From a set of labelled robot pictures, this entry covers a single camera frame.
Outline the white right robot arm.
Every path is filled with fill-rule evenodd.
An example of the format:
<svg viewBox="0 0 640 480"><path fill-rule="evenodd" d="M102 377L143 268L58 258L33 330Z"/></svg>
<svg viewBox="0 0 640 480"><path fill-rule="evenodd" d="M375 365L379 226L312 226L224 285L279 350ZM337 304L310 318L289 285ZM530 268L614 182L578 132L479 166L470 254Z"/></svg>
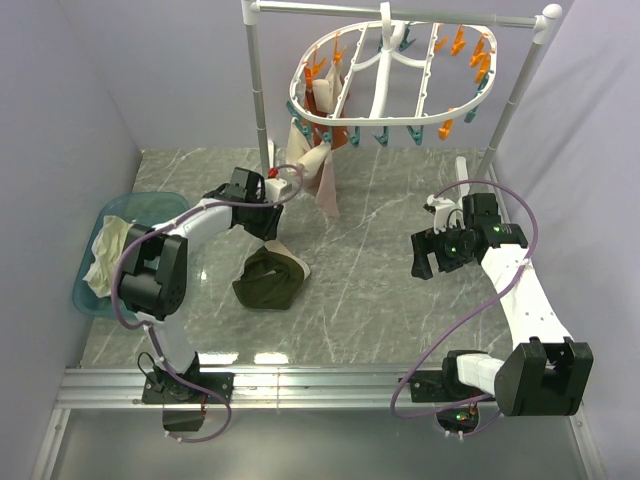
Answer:
<svg viewBox="0 0 640 480"><path fill-rule="evenodd" d="M492 193L459 204L430 198L435 225L412 235L415 278L477 262L499 294L512 339L506 360L481 351L451 351L441 390L452 401L485 393L507 416L572 416L593 366L588 343L576 342L556 316L528 258L522 228L502 220Z"/></svg>

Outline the olive green underwear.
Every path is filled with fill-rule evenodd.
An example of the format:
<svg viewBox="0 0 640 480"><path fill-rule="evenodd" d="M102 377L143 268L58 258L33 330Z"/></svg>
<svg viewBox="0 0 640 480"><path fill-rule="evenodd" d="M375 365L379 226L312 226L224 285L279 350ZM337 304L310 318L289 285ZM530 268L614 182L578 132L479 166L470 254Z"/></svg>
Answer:
<svg viewBox="0 0 640 480"><path fill-rule="evenodd" d="M306 262L279 240L267 241L244 264L240 277L232 282L236 298L250 310L288 310L311 275Z"/></svg>

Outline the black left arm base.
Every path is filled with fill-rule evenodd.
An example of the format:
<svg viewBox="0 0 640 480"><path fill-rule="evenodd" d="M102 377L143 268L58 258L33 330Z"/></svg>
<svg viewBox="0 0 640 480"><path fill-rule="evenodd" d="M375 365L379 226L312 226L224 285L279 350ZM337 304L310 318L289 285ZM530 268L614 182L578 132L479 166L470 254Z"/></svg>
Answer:
<svg viewBox="0 0 640 480"><path fill-rule="evenodd" d="M197 372L190 383L177 381L162 369L146 375L141 403L163 408L163 427L170 433L196 433L204 425L206 408L231 399L235 375Z"/></svg>

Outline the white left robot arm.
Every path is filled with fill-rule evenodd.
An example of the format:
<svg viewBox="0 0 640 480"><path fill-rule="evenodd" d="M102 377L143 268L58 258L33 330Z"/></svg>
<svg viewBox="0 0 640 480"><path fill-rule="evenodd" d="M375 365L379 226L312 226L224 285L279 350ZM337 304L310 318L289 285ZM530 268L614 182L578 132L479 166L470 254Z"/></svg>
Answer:
<svg viewBox="0 0 640 480"><path fill-rule="evenodd" d="M147 333L156 353L156 372L167 377L166 390L176 400L192 401L202 388L198 353L179 316L189 255L235 227L259 240L275 239L291 192L277 169L264 177L237 167L229 181L185 212L153 226L135 224L127 232L111 284L113 311L124 328Z"/></svg>

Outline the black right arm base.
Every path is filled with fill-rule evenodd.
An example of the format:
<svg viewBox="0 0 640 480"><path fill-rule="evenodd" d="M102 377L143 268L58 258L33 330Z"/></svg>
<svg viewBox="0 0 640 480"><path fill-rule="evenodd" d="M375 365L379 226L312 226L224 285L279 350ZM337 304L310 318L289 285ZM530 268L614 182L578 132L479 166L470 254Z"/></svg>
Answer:
<svg viewBox="0 0 640 480"><path fill-rule="evenodd" d="M449 409L444 409L444 406L481 395L483 392L478 388L464 385L442 370L419 370L408 381L411 405L430 405L430 409L435 410L436 427L445 436L455 435L460 440L486 430L497 420L497 413L488 420L482 420L478 402Z"/></svg>

